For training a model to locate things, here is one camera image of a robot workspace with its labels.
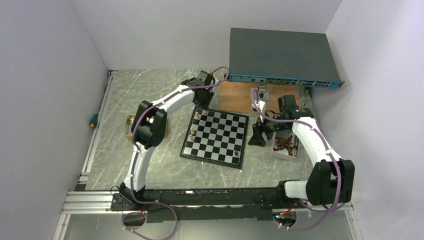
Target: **blue front panel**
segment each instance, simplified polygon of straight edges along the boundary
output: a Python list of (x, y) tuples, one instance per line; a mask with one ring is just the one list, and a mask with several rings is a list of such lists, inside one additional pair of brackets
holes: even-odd
[(229, 75), (228, 80), (230, 82), (238, 82), (238, 83), (274, 84), (274, 85), (327, 88), (327, 89), (340, 88), (344, 83), (344, 81), (304, 80), (304, 79), (295, 79), (295, 78), (266, 77), (266, 76), (242, 75), (242, 74), (231, 74), (231, 73)]

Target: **black bracket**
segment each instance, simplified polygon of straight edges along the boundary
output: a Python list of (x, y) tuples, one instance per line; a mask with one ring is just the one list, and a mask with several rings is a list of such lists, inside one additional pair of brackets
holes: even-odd
[(144, 216), (139, 216), (139, 215), (130, 215), (130, 216), (126, 216), (123, 224), (127, 227), (138, 227), (138, 226), (143, 226), (143, 224), (145, 224), (146, 222), (146, 218)]
[(282, 207), (282, 201), (277, 197), (276, 192), (264, 192), (258, 195), (260, 209), (279, 209)]
[[(200, 87), (200, 86), (208, 86), (212, 83), (215, 83), (215, 79), (212, 75), (205, 71), (200, 71), (197, 77), (193, 77), (191, 79), (184, 80), (181, 82), (181, 85), (186, 85), (188, 87)], [(209, 104), (212, 101), (212, 97), (214, 96), (214, 92), (211, 91), (210, 88), (199, 88), (194, 90), (194, 99), (193, 103), (196, 107), (201, 109), (209, 109)]]
[[(131, 132), (134, 131), (137, 121), (141, 115), (150, 108), (153, 104), (148, 101), (142, 101), (138, 106), (135, 114), (134, 123), (131, 127)], [(150, 110), (137, 126), (135, 141), (144, 145), (145, 149), (158, 146), (165, 137), (167, 125), (167, 112), (163, 109), (155, 107)]]
[(253, 123), (253, 125), (252, 125), (253, 134), (252, 134), (252, 137), (250, 138), (249, 142), (247, 142), (247, 144), (249, 144), (250, 146), (265, 147), (265, 145), (267, 144), (264, 137), (262, 137), (262, 133), (264, 131), (261, 129), (260, 124), (261, 123), (260, 123), (260, 120), (258, 118), (258, 121)]
[[(341, 173), (341, 191), (338, 203), (347, 203), (352, 197), (355, 165), (351, 160), (343, 159), (340, 159), (337, 164)], [(337, 175), (333, 162), (322, 160), (315, 163), (306, 183), (306, 195), (312, 205), (318, 206), (334, 203), (337, 179), (331, 179), (332, 174), (334, 176)]]
[[(144, 195), (145, 202), (160, 202), (161, 201), (161, 192), (160, 191), (148, 191)], [(127, 198), (123, 197), (119, 193), (113, 194), (112, 204), (110, 206), (111, 211), (135, 211), (141, 210), (143, 205), (134, 204), (132, 201), (129, 201)], [(160, 208), (158, 204), (147, 204), (145, 210), (147, 211), (156, 211)]]

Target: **white wall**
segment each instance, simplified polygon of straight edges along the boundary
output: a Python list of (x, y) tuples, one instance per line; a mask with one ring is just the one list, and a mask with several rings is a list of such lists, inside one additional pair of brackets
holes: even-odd
[(53, 238), (107, 69), (69, 0), (0, 3), (0, 239)]
[(364, 239), (424, 236), (424, 2), (343, 0), (326, 33), (340, 78), (312, 99), (328, 141), (356, 166)]
[(109, 69), (229, 63), (230, 28), (324, 33), (341, 0), (72, 0)]

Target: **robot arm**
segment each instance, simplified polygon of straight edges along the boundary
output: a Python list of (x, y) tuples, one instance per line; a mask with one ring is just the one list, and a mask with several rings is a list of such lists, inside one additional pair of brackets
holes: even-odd
[[(173, 92), (171, 92), (167, 96), (165, 96), (165, 97), (163, 97), (159, 100), (156, 100), (156, 101), (152, 102), (151, 104), (155, 105), (157, 103), (160, 103), (160, 102), (164, 101), (165, 99), (167, 99), (167, 97), (172, 95), (174, 92), (179, 92), (179, 91), (182, 91), (183, 89), (187, 89), (187, 88), (188, 88), (187, 85), (180, 85), (180, 86), (177, 87), (176, 90), (174, 90)], [(165, 112), (167, 116), (170, 116), (175, 111), (177, 111), (178, 109), (180, 109), (183, 106), (193, 102), (194, 97), (195, 97), (194, 91), (192, 91), (192, 90), (182, 91), (180, 94), (176, 95), (175, 97), (173, 97), (169, 101), (167, 101), (165, 104), (158, 107), (158, 110), (160, 110), (161, 112)], [(155, 120), (155, 117), (152, 117), (152, 118), (149, 119), (149, 122), (152, 124), (154, 120)], [(161, 130), (164, 130), (166, 127), (163, 126), (163, 125), (160, 125), (159, 128)], [(147, 169), (149, 167), (150, 159), (152, 157), (153, 151), (155, 150), (156, 146), (151, 146), (148, 149), (146, 149), (145, 146), (143, 144), (141, 144), (140, 142), (136, 141), (135, 144), (137, 144), (138, 147), (141, 149), (140, 150), (141, 152), (138, 154), (138, 157), (137, 157), (138, 159), (136, 160), (136, 163), (135, 163), (136, 165), (135, 165), (135, 172), (134, 172), (134, 190), (136, 192), (138, 192), (146, 186), (146, 173), (147, 173)], [(132, 158), (131, 158), (130, 166), (132, 166), (133, 163), (134, 163), (135, 155), (136, 155), (137, 151), (138, 151), (138, 148), (136, 146), (134, 146), (133, 151), (132, 151)], [(130, 183), (131, 183), (130, 177), (131, 177), (131, 168), (128, 170), (126, 178), (123, 181), (123, 183), (126, 186), (130, 186)]]
[[(164, 139), (167, 117), (189, 103), (194, 103), (200, 108), (207, 109), (214, 96), (212, 88), (187, 89), (190, 87), (208, 86), (211, 84), (211, 81), (215, 81), (213, 76), (205, 71), (201, 71), (197, 78), (183, 81), (176, 90), (167, 96), (153, 102), (143, 101), (140, 103), (131, 128), (131, 130), (134, 131), (135, 127), (137, 127), (135, 138), (135, 144), (137, 144), (137, 146), (133, 147), (130, 163), (130, 166), (133, 166), (134, 161), (136, 161), (133, 173), (133, 191), (135, 197), (139, 201), (143, 200), (143, 193), (146, 187), (146, 173), (152, 154), (156, 146)], [(178, 92), (179, 94), (165, 101), (170, 95)], [(136, 122), (147, 108), (161, 102), (164, 104), (150, 110), (144, 119), (141, 120), (140, 125), (136, 126)], [(140, 152), (137, 158), (135, 158), (138, 150)], [(133, 201), (130, 190), (131, 171), (132, 168), (130, 167), (125, 180), (119, 186), (119, 192), (128, 201), (136, 204), (136, 202)]]
[[(258, 101), (256, 104), (264, 112), (265, 103)], [(341, 172), (341, 192), (339, 203), (347, 203), (351, 200), (353, 178), (355, 166), (351, 160), (343, 160), (326, 142), (329, 150), (326, 150), (323, 140), (311, 129), (321, 132), (314, 119), (314, 115), (308, 108), (299, 108), (296, 105), (294, 95), (285, 95), (278, 99), (281, 115), (275, 117), (278, 120), (299, 120), (312, 126), (298, 122), (275, 122), (262, 116), (253, 124), (253, 136), (248, 142), (249, 145), (265, 146), (262, 133), (265, 133), (268, 140), (274, 132), (291, 130), (304, 145), (307, 154), (312, 162), (313, 170), (307, 181), (286, 180), (281, 181), (277, 187), (282, 199), (303, 199), (308, 200), (312, 205), (332, 204), (336, 195), (337, 180), (332, 178), (336, 175), (336, 168), (329, 153), (335, 158)]]

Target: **metal frame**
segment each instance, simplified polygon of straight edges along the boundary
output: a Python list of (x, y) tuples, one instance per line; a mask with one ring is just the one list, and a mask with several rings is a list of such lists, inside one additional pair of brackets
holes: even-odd
[(349, 225), (350, 234), (352, 235), (352, 239), (354, 240), (363, 240), (361, 229), (358, 225), (357, 217), (355, 216), (354, 207), (350, 209), (344, 210), (344, 214), (346, 215), (347, 224)]
[(109, 70), (108, 72), (106, 90), (104, 92), (103, 100), (101, 101), (100, 110), (98, 112), (99, 121), (91, 137), (91, 144), (88, 147), (88, 152), (85, 157), (84, 165), (82, 166), (81, 175), (82, 173), (90, 173), (90, 170), (92, 168), (94, 156), (96, 154), (97, 144), (99, 143), (100, 133), (102, 131), (103, 122), (105, 120), (105, 115), (103, 113), (108, 108), (109, 99), (112, 96), (112, 89), (115, 85), (117, 74), (118, 74), (117, 70)]
[(69, 191), (62, 214), (127, 214), (134, 211), (111, 211), (113, 196), (110, 191)]
[(60, 215), (59, 223), (57, 224), (56, 232), (54, 233), (53, 240), (63, 240), (64, 239), (70, 218), (71, 218), (70, 214), (61, 214)]

